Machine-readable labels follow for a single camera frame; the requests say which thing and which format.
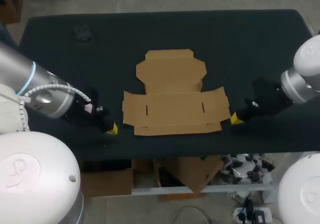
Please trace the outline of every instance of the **cardboard flap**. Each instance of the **cardboard flap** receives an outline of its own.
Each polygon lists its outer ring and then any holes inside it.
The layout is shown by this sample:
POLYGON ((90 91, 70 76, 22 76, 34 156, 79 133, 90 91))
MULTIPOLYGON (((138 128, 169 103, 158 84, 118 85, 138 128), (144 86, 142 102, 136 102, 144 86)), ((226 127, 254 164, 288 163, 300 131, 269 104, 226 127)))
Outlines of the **cardboard flap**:
POLYGON ((190 49, 150 50, 145 55, 146 60, 160 58, 193 58, 194 52, 190 49))
POLYGON ((189 49, 149 51, 136 66, 136 76, 147 94, 201 91, 206 73, 205 63, 189 49))
POLYGON ((124 93, 123 122, 135 127, 168 126, 166 129, 177 129, 184 126, 186 133, 193 133, 192 127, 218 123, 210 127, 217 128, 212 131, 218 131, 221 129, 220 121, 230 117, 223 87, 208 92, 149 95, 124 93))
POLYGON ((199 193, 222 168, 219 156, 160 159, 160 164, 194 193, 199 193))

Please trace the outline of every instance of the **cardboard box blank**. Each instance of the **cardboard box blank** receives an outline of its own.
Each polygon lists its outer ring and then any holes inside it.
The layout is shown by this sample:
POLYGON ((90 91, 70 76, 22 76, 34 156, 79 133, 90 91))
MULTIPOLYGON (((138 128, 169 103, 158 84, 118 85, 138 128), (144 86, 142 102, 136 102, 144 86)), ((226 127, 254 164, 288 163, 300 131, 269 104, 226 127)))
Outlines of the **cardboard box blank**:
POLYGON ((146 95, 124 92, 123 123, 143 136, 220 131, 229 102, 223 87, 201 92, 206 73, 189 49, 149 51, 136 66, 146 95))
POLYGON ((81 173, 81 189, 86 198, 131 195, 132 169, 81 173))
POLYGON ((194 193, 200 193, 223 166, 219 156, 166 158, 159 163, 194 193))

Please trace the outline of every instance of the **flattened cardboard box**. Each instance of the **flattened cardboard box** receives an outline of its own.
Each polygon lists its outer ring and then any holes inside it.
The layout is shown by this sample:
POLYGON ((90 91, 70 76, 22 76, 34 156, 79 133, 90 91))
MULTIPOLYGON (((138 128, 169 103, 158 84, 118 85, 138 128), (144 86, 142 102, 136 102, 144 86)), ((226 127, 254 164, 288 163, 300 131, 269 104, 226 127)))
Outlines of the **flattened cardboard box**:
POLYGON ((142 136, 209 133, 230 118, 223 87, 201 92, 204 62, 189 49, 149 51, 136 66, 146 95, 124 92, 123 123, 142 136))

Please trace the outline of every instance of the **table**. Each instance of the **table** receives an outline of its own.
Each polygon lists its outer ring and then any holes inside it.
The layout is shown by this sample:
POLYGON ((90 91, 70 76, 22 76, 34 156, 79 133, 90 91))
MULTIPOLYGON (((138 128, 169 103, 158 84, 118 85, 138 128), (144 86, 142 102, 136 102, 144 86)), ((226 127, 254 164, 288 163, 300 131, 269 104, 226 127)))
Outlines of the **table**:
POLYGON ((106 160, 318 151, 320 99, 246 125, 222 123, 222 132, 158 137, 134 136, 124 125, 124 91, 144 94, 136 64, 148 50, 191 49, 206 63, 203 91, 223 86, 230 112, 253 97, 259 76, 279 80, 296 50, 311 37, 295 10, 191 11, 83 14, 35 17, 28 21, 20 51, 77 88, 92 86, 111 109, 118 136, 77 129, 62 120, 29 112, 34 131, 65 142, 78 160, 106 160), (94 41, 76 42, 74 28, 87 24, 94 41))

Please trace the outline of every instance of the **cable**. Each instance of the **cable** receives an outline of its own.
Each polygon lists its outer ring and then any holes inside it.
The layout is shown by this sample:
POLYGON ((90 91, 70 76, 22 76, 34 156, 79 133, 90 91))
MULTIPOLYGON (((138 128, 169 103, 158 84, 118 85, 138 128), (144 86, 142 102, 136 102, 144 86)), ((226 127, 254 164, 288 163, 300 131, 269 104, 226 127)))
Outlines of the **cable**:
POLYGON ((272 216, 272 218, 275 218, 275 219, 277 219, 278 221, 280 221, 282 224, 285 224, 280 218, 277 218, 277 217, 275 217, 275 216, 272 216))
POLYGON ((200 212, 200 213, 205 217, 206 223, 207 223, 207 224, 211 224, 211 220, 210 220, 210 218, 208 217, 208 215, 207 215, 204 211, 202 211, 201 209, 196 208, 196 207, 194 207, 194 206, 185 206, 185 207, 182 207, 182 208, 177 209, 177 210, 174 212, 174 214, 173 214, 173 216, 172 216, 172 219, 171 219, 171 221, 169 222, 169 224, 173 224, 173 223, 177 220, 177 218, 180 216, 180 214, 182 213, 182 211, 183 211, 184 209, 186 209, 186 208, 191 208, 191 209, 197 210, 198 212, 200 212))
MULTIPOLYGON (((29 97, 30 95, 32 95, 36 92, 39 92, 40 90, 43 90, 43 89, 65 89, 67 91, 78 94, 86 102, 91 102, 91 99, 88 96, 86 96, 84 93, 82 93, 80 90, 78 90, 76 88, 72 88, 67 85, 61 85, 61 84, 46 84, 46 85, 41 85, 41 86, 35 87, 35 88, 29 90, 27 93, 25 93, 23 97, 29 97)), ((25 108, 25 101, 21 100, 20 104, 19 104, 19 114, 20 114, 20 119, 22 122, 23 130, 30 131, 28 122, 26 121, 26 113, 25 113, 24 108, 25 108)))

